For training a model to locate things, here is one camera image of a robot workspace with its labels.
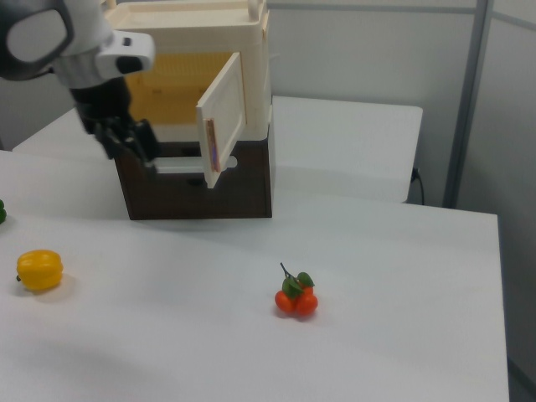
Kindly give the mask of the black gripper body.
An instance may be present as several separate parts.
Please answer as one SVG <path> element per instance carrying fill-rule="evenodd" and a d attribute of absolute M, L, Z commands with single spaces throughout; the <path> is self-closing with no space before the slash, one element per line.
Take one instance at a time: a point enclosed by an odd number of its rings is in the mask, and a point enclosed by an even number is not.
<path fill-rule="evenodd" d="M 131 94 L 123 78 L 115 78 L 105 83 L 83 88 L 71 89 L 85 131 L 95 137 L 97 125 L 107 126 L 142 165 L 143 159 L 155 159 L 160 154 L 160 145 L 150 122 L 146 119 L 135 120 L 129 112 Z"/>

